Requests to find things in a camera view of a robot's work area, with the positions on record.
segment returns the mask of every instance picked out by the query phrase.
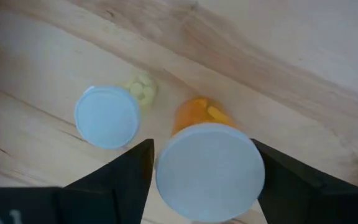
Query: white bottle cap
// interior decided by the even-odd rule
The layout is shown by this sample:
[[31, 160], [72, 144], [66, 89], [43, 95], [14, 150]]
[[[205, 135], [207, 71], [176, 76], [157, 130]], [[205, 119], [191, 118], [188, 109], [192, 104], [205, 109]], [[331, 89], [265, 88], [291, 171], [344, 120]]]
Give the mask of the white bottle cap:
[[180, 215], [223, 222], [246, 212], [265, 181], [262, 156], [242, 132], [218, 123], [176, 134], [157, 165], [157, 187]]
[[136, 99], [115, 86], [87, 89], [75, 106], [74, 117], [82, 137], [105, 149], [117, 149], [130, 143], [141, 119]]

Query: translucent orange container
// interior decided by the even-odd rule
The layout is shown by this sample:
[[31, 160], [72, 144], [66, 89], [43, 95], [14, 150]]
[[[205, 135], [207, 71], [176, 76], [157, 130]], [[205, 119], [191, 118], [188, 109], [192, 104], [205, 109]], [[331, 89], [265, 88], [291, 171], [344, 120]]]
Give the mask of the translucent orange container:
[[172, 136], [189, 126], [201, 123], [221, 123], [237, 128], [223, 106], [207, 97], [197, 97], [184, 102], [176, 112]]

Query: round lid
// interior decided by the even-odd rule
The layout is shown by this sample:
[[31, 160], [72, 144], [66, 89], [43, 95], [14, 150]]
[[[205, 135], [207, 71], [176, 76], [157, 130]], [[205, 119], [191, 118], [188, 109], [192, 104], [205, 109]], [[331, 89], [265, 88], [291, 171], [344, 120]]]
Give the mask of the round lid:
[[120, 87], [91, 87], [75, 106], [75, 123], [90, 144], [117, 149], [128, 144], [140, 126], [140, 109]]
[[163, 200], [184, 217], [201, 222], [223, 222], [246, 212], [264, 181], [264, 163], [254, 143], [217, 123], [180, 131], [157, 165]]

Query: light blue lid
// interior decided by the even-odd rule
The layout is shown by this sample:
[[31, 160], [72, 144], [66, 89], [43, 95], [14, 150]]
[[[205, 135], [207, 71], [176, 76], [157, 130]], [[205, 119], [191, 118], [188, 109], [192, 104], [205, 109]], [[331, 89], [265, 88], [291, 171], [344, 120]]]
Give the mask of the light blue lid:
[[90, 144], [117, 149], [130, 143], [140, 126], [135, 98], [116, 86], [92, 86], [75, 106], [78, 132]]
[[158, 159], [156, 179], [163, 200], [180, 215], [215, 223], [250, 209], [264, 186], [265, 167], [245, 134], [204, 123], [169, 141]]

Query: wood grain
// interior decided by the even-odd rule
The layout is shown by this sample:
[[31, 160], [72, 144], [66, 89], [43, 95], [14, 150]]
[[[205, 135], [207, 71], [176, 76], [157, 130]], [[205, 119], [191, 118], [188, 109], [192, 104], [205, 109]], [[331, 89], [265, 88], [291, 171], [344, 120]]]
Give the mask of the wood grain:
[[[336, 45], [344, 24], [334, 20], [341, 29], [323, 32], [315, 16], [334, 8], [307, 3], [0, 0], [0, 185], [66, 185], [122, 154], [82, 140], [73, 108], [89, 86], [118, 85], [136, 72], [150, 73], [158, 95], [129, 147], [154, 138], [158, 154], [177, 106], [205, 95], [250, 137], [358, 185], [358, 83], [343, 73], [351, 67], [345, 75], [358, 78], [358, 34]], [[339, 15], [355, 3], [346, 4]], [[357, 14], [349, 18], [358, 22]], [[292, 34], [275, 19], [295, 27], [303, 21], [320, 34]], [[342, 54], [349, 49], [355, 54]], [[257, 204], [239, 219], [265, 223]], [[144, 214], [150, 222], [190, 222], [164, 204], [155, 182]]]

